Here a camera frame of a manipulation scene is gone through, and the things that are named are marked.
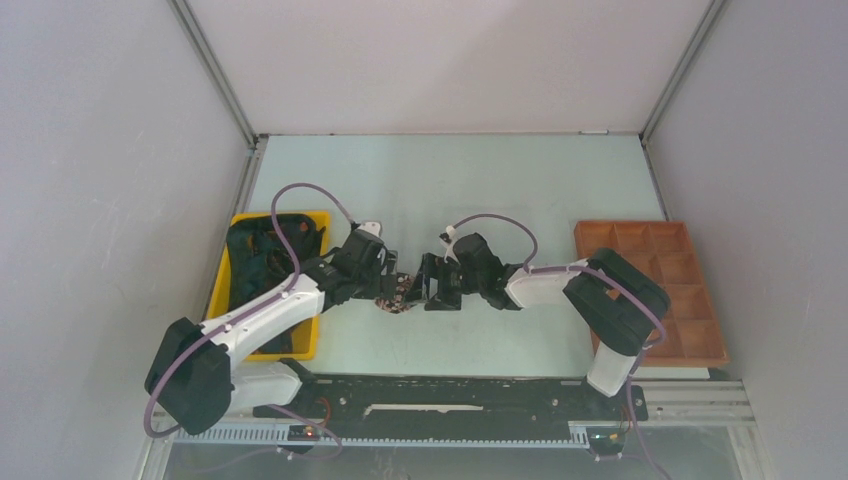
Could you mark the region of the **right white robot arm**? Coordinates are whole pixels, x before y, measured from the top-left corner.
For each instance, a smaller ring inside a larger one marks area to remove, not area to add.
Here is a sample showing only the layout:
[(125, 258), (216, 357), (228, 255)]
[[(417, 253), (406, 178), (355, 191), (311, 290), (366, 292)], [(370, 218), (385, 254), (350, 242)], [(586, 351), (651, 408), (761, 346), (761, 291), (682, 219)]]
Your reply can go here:
[(506, 264), (492, 253), (441, 258), (426, 254), (404, 297), (427, 311), (458, 311), (466, 295), (497, 310), (571, 305), (599, 344), (581, 392), (585, 411), (606, 418), (648, 350), (663, 343), (670, 296), (616, 251), (601, 248), (563, 266)]

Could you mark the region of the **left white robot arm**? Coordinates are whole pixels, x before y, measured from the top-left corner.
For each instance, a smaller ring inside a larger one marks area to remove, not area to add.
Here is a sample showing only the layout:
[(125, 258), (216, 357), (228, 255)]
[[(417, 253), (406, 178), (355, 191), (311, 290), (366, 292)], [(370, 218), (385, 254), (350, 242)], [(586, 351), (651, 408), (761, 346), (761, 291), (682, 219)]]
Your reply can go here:
[(283, 363), (246, 365), (249, 355), (277, 335), (352, 299), (378, 297), (388, 278), (391, 253), (376, 221), (357, 225), (329, 260), (302, 262), (282, 284), (249, 303), (198, 324), (187, 318), (165, 330), (144, 382), (150, 398), (143, 425), (161, 407), (177, 427), (203, 433), (226, 413), (279, 405), (304, 416), (316, 403), (315, 388)]

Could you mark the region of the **pink rose floral tie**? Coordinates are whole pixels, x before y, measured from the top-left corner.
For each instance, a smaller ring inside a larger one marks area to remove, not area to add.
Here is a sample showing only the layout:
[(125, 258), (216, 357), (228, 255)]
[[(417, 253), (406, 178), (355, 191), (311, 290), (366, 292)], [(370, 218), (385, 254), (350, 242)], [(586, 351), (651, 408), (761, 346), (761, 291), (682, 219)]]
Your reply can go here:
[(413, 285), (414, 277), (406, 273), (398, 273), (395, 277), (394, 290), (377, 298), (375, 305), (388, 313), (401, 314), (410, 311), (414, 304), (406, 300), (406, 295)]

